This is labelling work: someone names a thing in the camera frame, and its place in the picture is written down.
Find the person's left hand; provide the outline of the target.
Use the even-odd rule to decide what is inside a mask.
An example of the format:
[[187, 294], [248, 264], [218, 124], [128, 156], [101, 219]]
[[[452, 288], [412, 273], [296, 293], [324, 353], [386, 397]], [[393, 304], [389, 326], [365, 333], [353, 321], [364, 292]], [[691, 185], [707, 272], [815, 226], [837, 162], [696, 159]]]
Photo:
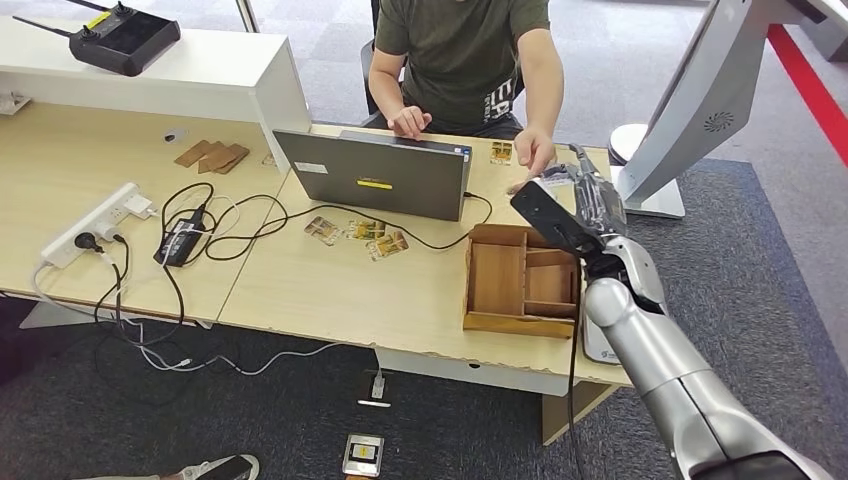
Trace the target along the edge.
[[527, 182], [537, 178], [556, 158], [551, 134], [541, 127], [527, 126], [513, 141], [513, 150], [520, 165], [527, 168], [527, 177], [509, 187], [508, 195], [517, 193]]

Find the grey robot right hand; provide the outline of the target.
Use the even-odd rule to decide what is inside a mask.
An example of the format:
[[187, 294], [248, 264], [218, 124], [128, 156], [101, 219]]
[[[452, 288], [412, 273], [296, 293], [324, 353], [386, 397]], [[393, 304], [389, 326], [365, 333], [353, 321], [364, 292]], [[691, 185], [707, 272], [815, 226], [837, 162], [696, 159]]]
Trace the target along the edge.
[[568, 148], [579, 161], [574, 184], [580, 221], [600, 237], [625, 235], [626, 212], [615, 186], [600, 174], [582, 146], [569, 144]]

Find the person's right hand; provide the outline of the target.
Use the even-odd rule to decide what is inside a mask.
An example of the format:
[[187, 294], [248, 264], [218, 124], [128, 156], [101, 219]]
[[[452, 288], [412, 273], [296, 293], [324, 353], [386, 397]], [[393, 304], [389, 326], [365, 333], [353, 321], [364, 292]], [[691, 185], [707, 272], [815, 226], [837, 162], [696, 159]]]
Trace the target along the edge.
[[392, 114], [387, 125], [398, 137], [419, 140], [432, 119], [431, 114], [423, 112], [418, 106], [407, 106]]

